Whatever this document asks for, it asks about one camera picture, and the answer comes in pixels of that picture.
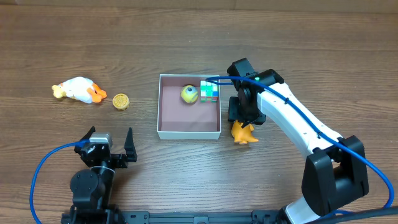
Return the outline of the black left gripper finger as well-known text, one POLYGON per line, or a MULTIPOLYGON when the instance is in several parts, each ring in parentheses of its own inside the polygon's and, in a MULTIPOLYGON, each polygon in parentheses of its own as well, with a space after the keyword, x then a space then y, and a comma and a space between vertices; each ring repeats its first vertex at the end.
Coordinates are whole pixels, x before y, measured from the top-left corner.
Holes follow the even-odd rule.
POLYGON ((132 128, 129 128, 126 136, 126 140, 124 143, 124 149, 126 151, 127 161, 128 162, 136 162, 137 161, 137 153, 133 140, 133 132, 132 128))
POLYGON ((81 138, 82 141, 87 141, 90 139, 92 134, 96 131, 95 127, 92 126, 90 130, 81 138))

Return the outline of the orange dinosaur toy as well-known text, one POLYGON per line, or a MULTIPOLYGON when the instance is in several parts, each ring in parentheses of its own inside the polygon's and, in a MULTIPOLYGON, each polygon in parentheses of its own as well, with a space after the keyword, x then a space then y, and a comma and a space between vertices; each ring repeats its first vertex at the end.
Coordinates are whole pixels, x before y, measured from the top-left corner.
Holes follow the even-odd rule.
POLYGON ((234 138, 235 143, 239 144, 247 144, 249 142, 258 142, 252 132, 254 131, 254 126, 252 124, 248 124, 247 126, 243 126, 244 123, 236 120, 231 128, 231 135, 234 138))

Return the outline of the colourful puzzle cube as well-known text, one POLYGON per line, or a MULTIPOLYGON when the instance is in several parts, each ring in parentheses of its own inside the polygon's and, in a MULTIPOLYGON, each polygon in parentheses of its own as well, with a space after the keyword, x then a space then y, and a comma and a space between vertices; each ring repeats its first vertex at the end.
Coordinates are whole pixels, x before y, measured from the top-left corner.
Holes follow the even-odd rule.
POLYGON ((219 98, 218 85, 205 80, 200 81, 200 101, 202 103, 216 103, 219 98))

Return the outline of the yellow round wheel toy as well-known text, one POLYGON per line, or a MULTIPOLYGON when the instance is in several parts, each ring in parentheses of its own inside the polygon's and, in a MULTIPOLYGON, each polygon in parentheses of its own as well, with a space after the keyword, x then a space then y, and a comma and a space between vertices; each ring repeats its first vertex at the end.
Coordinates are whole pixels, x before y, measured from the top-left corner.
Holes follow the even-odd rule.
POLYGON ((113 106, 118 110, 125 110, 129 107, 129 98, 124 93, 119 93, 112 100, 113 106))

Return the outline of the yellow blue toy ball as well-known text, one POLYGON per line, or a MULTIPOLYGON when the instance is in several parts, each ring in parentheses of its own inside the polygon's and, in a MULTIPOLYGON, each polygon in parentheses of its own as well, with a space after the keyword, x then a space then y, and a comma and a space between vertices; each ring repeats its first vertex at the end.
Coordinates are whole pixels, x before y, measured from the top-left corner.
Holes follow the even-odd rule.
POLYGON ((182 88, 180 96, 186 103, 195 103, 198 98, 198 91, 193 85, 186 85, 182 88))

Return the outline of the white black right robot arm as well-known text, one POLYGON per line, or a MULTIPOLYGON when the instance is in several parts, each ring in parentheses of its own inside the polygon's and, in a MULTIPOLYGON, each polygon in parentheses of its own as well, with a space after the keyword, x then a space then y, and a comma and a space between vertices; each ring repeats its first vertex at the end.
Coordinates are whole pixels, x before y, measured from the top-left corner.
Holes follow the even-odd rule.
POLYGON ((251 133, 262 117, 273 120, 305 160, 302 196, 279 212, 277 223, 308 223, 340 211, 369 192, 368 160, 363 143, 344 138, 316 118, 299 102, 274 70, 242 76, 228 73, 238 92, 231 104, 238 107, 234 125, 251 133))

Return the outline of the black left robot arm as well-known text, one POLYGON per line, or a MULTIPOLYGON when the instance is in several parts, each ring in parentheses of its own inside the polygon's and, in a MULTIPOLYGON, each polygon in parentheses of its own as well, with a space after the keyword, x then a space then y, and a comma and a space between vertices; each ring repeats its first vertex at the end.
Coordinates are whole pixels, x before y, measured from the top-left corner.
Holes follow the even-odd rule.
POLYGON ((74 151, 88 168, 77 172, 70 181, 73 205, 79 210, 109 209, 116 169, 126 169, 130 162, 137 161, 132 128, 127 132, 124 153, 112 153, 110 133, 97 133, 95 127, 80 141, 74 151))

